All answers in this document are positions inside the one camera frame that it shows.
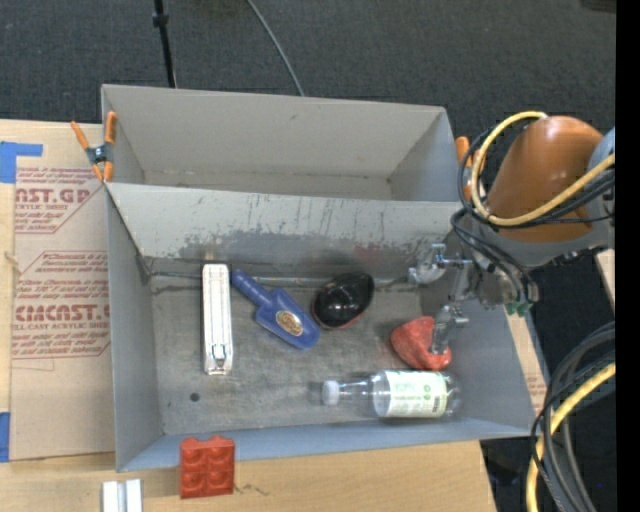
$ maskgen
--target orange clamp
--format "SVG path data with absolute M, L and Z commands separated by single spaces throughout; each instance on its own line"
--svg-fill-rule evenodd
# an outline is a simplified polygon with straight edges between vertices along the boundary
M 71 128 L 76 134 L 76 138 L 80 143 L 82 149 L 87 153 L 89 157 L 89 163 L 91 169 L 96 177 L 100 181 L 110 182 L 113 179 L 113 163 L 111 162 L 111 150 L 116 143 L 116 124 L 118 122 L 118 116 L 115 112 L 111 111 L 107 115 L 105 122 L 105 137 L 104 144 L 97 148 L 89 146 L 89 141 L 84 135 L 82 128 L 75 122 L 71 121 Z M 103 163 L 104 168 L 100 170 L 99 164 Z
M 458 155 L 458 162 L 462 163 L 464 155 L 469 151 L 469 139 L 465 136 L 458 137 L 456 139 L 456 154 Z M 471 167 L 471 156 L 467 158 L 465 167 Z

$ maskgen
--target gray bin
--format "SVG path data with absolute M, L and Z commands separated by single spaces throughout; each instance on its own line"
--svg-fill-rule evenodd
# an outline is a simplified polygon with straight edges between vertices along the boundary
M 403 368 L 391 330 L 446 302 L 407 282 L 459 208 L 440 107 L 105 85 L 119 117 L 107 190 L 116 469 L 178 464 L 187 436 L 238 460 L 527 435 L 535 413 L 502 309 L 465 304 L 452 345 L 463 386 L 450 421 L 384 422 L 313 399 L 314 383 Z M 370 273 L 373 303 L 301 351 L 231 292 L 231 374 L 201 361 L 204 262 L 240 267 L 308 309 L 320 284 Z

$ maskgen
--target bottle label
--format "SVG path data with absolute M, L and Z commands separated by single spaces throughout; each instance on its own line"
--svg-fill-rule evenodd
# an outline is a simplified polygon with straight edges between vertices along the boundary
M 447 383 L 438 372 L 387 371 L 386 416 L 439 418 L 447 409 Z

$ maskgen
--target red lego brick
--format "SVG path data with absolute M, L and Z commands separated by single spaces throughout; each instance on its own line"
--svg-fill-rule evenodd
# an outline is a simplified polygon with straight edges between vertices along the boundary
M 180 497 L 233 494 L 235 448 L 232 439 L 188 437 L 180 443 Z

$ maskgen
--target red toy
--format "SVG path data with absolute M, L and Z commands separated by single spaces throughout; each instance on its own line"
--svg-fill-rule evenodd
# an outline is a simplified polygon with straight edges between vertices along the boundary
M 391 333 L 391 345 L 400 358 L 415 370 L 444 370 L 451 362 L 451 349 L 442 354 L 431 350 L 435 321 L 421 316 L 396 327 Z
M 222 436 L 180 443 L 180 497 L 233 494 L 235 443 Z

